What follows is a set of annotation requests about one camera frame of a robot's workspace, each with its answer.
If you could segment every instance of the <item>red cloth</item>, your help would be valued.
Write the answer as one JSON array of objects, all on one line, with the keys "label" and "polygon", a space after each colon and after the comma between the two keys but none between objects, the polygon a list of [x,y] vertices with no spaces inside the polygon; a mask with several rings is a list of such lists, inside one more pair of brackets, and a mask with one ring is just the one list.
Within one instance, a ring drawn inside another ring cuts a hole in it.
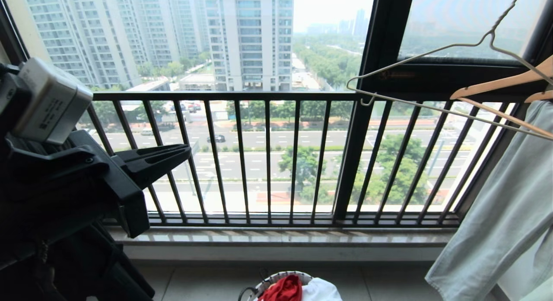
[{"label": "red cloth", "polygon": [[288,275],[271,285],[260,301],[302,301],[302,281],[297,275]]}]

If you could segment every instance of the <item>white cloth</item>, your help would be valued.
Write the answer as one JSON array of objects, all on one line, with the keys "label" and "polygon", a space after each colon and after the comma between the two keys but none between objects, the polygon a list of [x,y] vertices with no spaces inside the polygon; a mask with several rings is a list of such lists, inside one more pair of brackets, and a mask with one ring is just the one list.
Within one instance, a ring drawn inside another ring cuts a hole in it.
[{"label": "white cloth", "polygon": [[322,278],[315,277],[302,286],[302,301],[342,301],[338,289]]},{"label": "white cloth", "polygon": [[[553,132],[553,104],[533,102],[526,121]],[[513,262],[552,229],[534,257],[532,291],[553,269],[552,225],[553,142],[517,133],[426,281],[445,301],[482,300]]]}]

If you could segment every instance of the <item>laundry basket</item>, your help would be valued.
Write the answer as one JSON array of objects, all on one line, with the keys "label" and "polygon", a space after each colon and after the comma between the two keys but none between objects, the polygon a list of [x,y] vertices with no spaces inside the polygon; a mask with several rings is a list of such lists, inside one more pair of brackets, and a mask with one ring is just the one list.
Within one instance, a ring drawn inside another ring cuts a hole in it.
[{"label": "laundry basket", "polygon": [[238,301],[242,301],[242,296],[248,290],[251,291],[251,293],[250,293],[249,298],[247,299],[247,301],[254,301],[256,298],[258,298],[260,295],[262,295],[265,292],[265,290],[267,290],[267,288],[269,288],[269,286],[271,286],[272,284],[278,282],[279,279],[285,278],[286,276],[292,275],[292,274],[297,275],[300,278],[300,281],[302,282],[302,285],[307,285],[313,279],[313,277],[311,275],[309,275],[307,273],[304,273],[304,272],[300,272],[300,271],[278,272],[278,273],[275,273],[275,274],[263,279],[263,281],[260,282],[259,284],[257,284],[257,286],[255,286],[255,288],[253,288],[253,287],[244,288],[241,291],[240,295],[238,296]]}]

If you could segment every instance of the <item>marble ledge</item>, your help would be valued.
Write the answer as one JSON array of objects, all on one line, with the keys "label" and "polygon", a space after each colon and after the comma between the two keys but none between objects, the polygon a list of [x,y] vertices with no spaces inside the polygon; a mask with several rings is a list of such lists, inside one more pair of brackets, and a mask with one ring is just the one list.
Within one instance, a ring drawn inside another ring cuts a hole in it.
[{"label": "marble ledge", "polygon": [[399,231],[151,228],[136,238],[128,238],[121,228],[107,229],[117,242],[133,246],[443,247],[455,232],[454,229]]}]

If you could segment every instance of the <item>basket handle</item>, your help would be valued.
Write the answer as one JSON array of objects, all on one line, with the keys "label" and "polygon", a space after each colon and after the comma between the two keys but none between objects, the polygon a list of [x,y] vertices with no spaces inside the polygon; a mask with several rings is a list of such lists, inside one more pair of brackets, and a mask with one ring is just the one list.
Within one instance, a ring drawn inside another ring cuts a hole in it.
[{"label": "basket handle", "polygon": [[244,295],[244,293],[248,290],[251,290],[251,292],[253,292],[253,294],[256,294],[257,293],[257,289],[253,288],[253,287],[246,287],[244,288],[241,292],[240,292],[240,295],[238,295],[238,301],[242,301],[242,296]]}]

